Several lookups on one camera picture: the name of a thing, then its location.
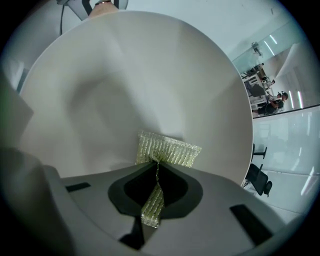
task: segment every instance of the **black rectangular slot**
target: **black rectangular slot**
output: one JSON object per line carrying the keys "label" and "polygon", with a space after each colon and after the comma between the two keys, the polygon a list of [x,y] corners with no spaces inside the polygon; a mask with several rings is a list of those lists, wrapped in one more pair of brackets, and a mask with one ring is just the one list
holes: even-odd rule
{"label": "black rectangular slot", "polygon": [[82,183],[78,183],[78,184],[75,184],[75,185],[65,186],[66,190],[69,193],[77,191],[77,190],[83,190],[83,189],[86,189],[88,187],[91,187],[91,185],[88,182],[82,182]]}
{"label": "black rectangular slot", "polygon": [[272,237],[272,233],[244,204],[232,206],[230,210],[256,246]]}

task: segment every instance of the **black chair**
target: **black chair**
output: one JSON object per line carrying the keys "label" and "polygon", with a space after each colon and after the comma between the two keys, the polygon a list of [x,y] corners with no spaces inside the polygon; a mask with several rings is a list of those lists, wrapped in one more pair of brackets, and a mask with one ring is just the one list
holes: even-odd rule
{"label": "black chair", "polygon": [[268,176],[261,171],[263,164],[258,168],[253,163],[250,164],[246,179],[251,182],[259,196],[265,193],[269,197],[272,182],[268,181]]}
{"label": "black chair", "polygon": [[253,144],[252,158],[253,158],[254,156],[263,156],[263,159],[265,159],[266,153],[267,153],[267,148],[268,148],[268,147],[265,147],[264,152],[255,152],[255,144]]}

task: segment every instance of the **person wearing black shirt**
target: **person wearing black shirt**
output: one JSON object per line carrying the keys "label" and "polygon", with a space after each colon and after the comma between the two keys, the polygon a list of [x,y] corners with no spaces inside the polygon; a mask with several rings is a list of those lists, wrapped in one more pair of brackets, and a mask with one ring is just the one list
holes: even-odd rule
{"label": "person wearing black shirt", "polygon": [[269,99],[269,104],[266,104],[257,110],[252,110],[252,112],[257,113],[259,115],[261,115],[261,114],[265,114],[265,115],[274,114],[277,109],[282,109],[284,107],[284,103],[287,99],[288,99],[288,94],[286,92],[284,92],[282,94],[281,99],[279,99],[279,100]]}

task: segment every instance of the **desk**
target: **desk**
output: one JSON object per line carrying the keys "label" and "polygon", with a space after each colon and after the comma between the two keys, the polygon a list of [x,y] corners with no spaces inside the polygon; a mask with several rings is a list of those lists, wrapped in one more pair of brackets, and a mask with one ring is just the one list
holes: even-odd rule
{"label": "desk", "polygon": [[63,178],[134,165],[139,130],[202,147],[193,167],[239,185],[251,162],[239,73],[176,18],[119,11],[82,22],[39,57],[21,96],[34,115],[19,148]]}

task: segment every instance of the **table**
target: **table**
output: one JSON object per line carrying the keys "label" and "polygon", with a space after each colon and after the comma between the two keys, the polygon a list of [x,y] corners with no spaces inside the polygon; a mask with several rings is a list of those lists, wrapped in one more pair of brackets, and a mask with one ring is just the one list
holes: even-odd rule
{"label": "table", "polygon": [[32,116],[19,148],[61,177],[135,164],[138,131],[202,147],[193,167],[241,184],[252,153],[251,107],[222,50],[178,19],[121,11],[51,44],[21,92]]}

